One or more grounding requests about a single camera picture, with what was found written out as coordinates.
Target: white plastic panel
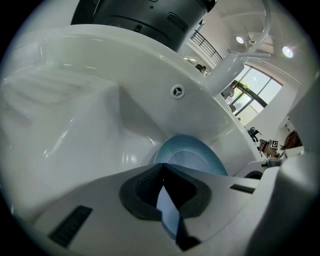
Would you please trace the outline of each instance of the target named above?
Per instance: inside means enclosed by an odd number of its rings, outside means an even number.
[[[1,169],[14,212],[33,220],[94,179],[150,163],[195,136],[232,176],[258,151],[180,55],[144,35],[74,25],[22,36],[2,73]],[[182,85],[185,94],[171,97]]]

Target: metal railing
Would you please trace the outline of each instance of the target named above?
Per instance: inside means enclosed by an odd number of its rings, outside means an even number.
[[[203,53],[205,53],[212,60],[215,66],[219,64],[219,62],[222,60],[222,57],[202,34],[195,30],[190,36],[190,39],[203,50]]]

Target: window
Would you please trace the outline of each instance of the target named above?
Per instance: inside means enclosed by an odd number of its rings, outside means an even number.
[[[241,79],[241,83],[247,86],[254,93],[258,94],[265,87],[271,78],[260,71],[251,68],[250,71]]]
[[[277,95],[280,91],[282,86],[280,83],[276,82],[275,80],[271,79],[270,82],[263,88],[259,96],[263,99],[267,104]]]
[[[235,78],[234,95],[225,101],[234,105],[233,112],[242,125],[247,125],[271,102],[282,85],[261,71],[244,65],[244,70]]]

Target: black slot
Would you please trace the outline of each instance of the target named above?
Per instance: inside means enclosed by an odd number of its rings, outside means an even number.
[[[248,194],[253,194],[253,192],[255,192],[255,189],[252,187],[241,186],[241,185],[236,185],[236,184],[232,185],[230,187],[230,189],[245,192]]]
[[[62,247],[67,247],[89,217],[92,210],[92,208],[82,205],[76,207],[52,232],[49,238]]]
[[[180,19],[178,16],[176,16],[173,13],[169,13],[169,15],[166,17],[166,19],[174,24],[178,29],[180,29],[182,32],[186,32],[188,30],[188,25]]]

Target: ceiling light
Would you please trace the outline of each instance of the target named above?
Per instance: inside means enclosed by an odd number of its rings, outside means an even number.
[[[240,37],[240,36],[237,36],[235,38],[240,44],[243,44],[244,43],[244,40]]]
[[[294,56],[293,51],[288,46],[283,47],[282,52],[288,58],[292,58]]]

